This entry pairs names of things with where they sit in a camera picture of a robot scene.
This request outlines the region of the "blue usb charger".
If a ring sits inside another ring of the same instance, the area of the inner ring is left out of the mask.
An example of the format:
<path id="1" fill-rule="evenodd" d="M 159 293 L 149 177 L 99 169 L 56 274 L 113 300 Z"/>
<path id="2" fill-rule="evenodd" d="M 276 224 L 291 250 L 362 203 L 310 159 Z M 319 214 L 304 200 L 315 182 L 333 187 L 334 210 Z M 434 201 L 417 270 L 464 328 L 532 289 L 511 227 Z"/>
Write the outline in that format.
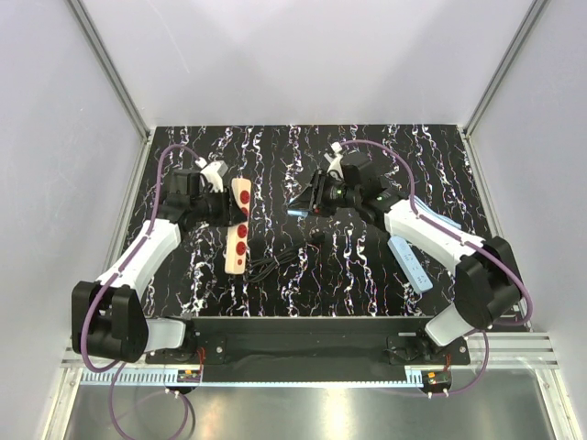
<path id="1" fill-rule="evenodd" d="M 308 212 L 305 212 L 305 211 L 288 210 L 287 214 L 291 215 L 291 216 L 302 217 L 302 218 L 308 217 Z"/>

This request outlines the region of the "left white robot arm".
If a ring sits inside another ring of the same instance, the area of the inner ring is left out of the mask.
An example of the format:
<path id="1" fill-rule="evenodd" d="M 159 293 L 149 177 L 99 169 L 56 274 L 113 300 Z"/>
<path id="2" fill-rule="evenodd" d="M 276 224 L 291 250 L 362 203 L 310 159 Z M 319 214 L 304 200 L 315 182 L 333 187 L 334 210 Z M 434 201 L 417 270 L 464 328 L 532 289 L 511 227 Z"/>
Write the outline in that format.
<path id="1" fill-rule="evenodd" d="M 180 363 L 202 354 L 198 331 L 179 318 L 148 318 L 142 295 L 164 260 L 200 224 L 227 229 L 225 272 L 244 273 L 247 262 L 252 183 L 206 168 L 176 170 L 157 197 L 155 215 L 105 273 L 72 290 L 72 349 L 92 357 L 134 363 L 164 352 Z"/>

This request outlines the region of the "beige red power strip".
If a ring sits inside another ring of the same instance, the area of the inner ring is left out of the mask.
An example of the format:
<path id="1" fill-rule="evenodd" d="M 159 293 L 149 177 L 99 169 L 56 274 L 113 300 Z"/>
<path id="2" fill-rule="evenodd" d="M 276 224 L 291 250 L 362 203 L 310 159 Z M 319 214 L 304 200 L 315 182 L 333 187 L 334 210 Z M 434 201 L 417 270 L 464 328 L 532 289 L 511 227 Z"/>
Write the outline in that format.
<path id="1" fill-rule="evenodd" d="M 227 251 L 225 273 L 242 275 L 245 272 L 248 251 L 249 214 L 251 203 L 251 181 L 244 178 L 234 178 L 231 189 L 238 206 L 238 214 L 244 219 L 238 220 L 227 230 Z"/>

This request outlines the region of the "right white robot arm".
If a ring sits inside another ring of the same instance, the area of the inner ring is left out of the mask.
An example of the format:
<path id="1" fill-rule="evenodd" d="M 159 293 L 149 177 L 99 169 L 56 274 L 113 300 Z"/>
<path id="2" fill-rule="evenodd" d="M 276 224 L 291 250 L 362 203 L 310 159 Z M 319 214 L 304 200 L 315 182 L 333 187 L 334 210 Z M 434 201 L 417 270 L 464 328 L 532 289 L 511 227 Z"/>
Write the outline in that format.
<path id="1" fill-rule="evenodd" d="M 453 303 L 433 317 L 416 340 L 417 355 L 437 363 L 449 344 L 484 330 L 523 297 L 523 284 L 509 243 L 483 239 L 420 211 L 407 194 L 385 186 L 373 163 L 352 152 L 332 159 L 288 203 L 291 215 L 331 217 L 353 209 L 368 225 L 400 237 L 439 262 L 453 276 Z"/>

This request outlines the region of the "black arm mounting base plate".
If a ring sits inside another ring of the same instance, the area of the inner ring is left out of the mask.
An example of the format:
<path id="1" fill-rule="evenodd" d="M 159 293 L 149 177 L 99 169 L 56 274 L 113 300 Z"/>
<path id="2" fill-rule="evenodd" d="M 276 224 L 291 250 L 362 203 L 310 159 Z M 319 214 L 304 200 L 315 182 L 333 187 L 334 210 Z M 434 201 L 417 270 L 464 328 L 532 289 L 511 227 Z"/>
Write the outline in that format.
<path id="1" fill-rule="evenodd" d="M 373 360 L 391 365 L 467 366 L 463 338 L 437 347 L 426 336 L 428 320 L 417 317 L 202 317 L 187 349 L 149 349 L 149 363 L 187 363 L 202 348 L 209 365 L 241 359 Z"/>

